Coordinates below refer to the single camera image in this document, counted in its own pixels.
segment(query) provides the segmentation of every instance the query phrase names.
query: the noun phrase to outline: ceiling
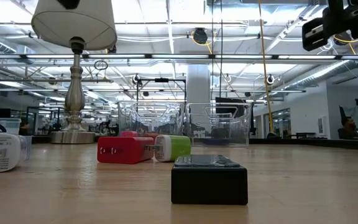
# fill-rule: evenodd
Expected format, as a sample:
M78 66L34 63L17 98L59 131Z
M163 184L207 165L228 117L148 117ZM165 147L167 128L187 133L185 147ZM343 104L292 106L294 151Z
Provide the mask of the ceiling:
M240 0L223 0L223 13L220 11L219 1L214 8L212 17L212 5L204 9L204 0L112 0L116 32L118 34L118 54L209 54L207 46L196 45L187 34L196 27L205 28L211 42L213 54L255 54L262 53L262 41L260 34L259 8L257 4L241 4ZM347 46L337 46L330 42L324 49L307 52L302 47L301 26L306 21L322 14L324 6L308 6L308 0L279 0L264 1L271 4L262 5L262 19L265 21L263 30L266 54L274 55L331 55L350 54ZM9 47L19 49L26 46L36 54L71 54L71 49L50 44L38 39L31 28L30 22L35 11L37 0L0 0L0 42ZM278 35L282 35L280 41L273 41ZM90 54L105 54L105 51L87 52ZM8 71L1 72L0 78L18 79L23 78L27 67L27 74L31 78L40 80L55 77L57 79L70 78L70 66L72 60L36 60L32 65L16 63L12 60L0 60L0 67ZM83 83L84 89L130 89L132 77L137 75L141 78L177 78L185 79L187 76L186 60L109 60L109 68L98 73L92 65L85 66L83 79L103 79L106 77L110 82ZM207 63L213 75L220 75L220 60L217 63ZM301 74L320 65L318 61L308 63L268 62L266 70L277 78L279 85L296 79ZM255 89L263 90L264 65L261 60L253 62L230 62L223 61L222 73L227 81L223 80L223 89ZM25 83L29 88L65 89L69 83ZM179 86L150 82L147 88L171 88L180 90ZM63 96L53 92L40 93L42 96ZM107 101L130 100L133 93L97 93ZM148 99L175 99L183 98L182 92L175 93L150 93Z

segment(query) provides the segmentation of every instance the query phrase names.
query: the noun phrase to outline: table surface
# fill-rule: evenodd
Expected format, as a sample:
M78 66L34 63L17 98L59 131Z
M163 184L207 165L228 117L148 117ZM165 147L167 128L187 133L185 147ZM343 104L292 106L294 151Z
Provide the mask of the table surface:
M0 173L0 223L358 223L358 151L193 148L248 168L248 206L173 205L172 163L100 164L96 145L34 145Z

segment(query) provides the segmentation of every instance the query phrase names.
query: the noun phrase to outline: desk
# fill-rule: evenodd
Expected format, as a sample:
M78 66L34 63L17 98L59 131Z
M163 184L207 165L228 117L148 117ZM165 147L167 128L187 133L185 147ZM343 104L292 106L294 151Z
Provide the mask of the desk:
M96 145L34 145L0 174L0 223L358 223L358 151L251 145L220 153L249 171L248 206L172 205L172 164L99 164Z

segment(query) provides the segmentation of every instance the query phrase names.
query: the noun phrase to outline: person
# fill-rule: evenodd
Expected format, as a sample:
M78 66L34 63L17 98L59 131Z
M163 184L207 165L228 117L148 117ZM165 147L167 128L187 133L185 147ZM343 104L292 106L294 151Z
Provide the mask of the person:
M30 124L28 122L26 122L26 121L21 122L19 135L21 135L21 136L29 135L29 128L30 128Z
M342 128L338 129L340 139L358 140L358 128L352 118L342 120Z

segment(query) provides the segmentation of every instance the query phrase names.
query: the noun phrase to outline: black box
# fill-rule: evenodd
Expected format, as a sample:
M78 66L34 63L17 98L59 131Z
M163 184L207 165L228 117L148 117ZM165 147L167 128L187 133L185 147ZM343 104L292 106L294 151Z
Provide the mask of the black box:
M246 205L247 169L222 155L179 157L171 171L171 202Z

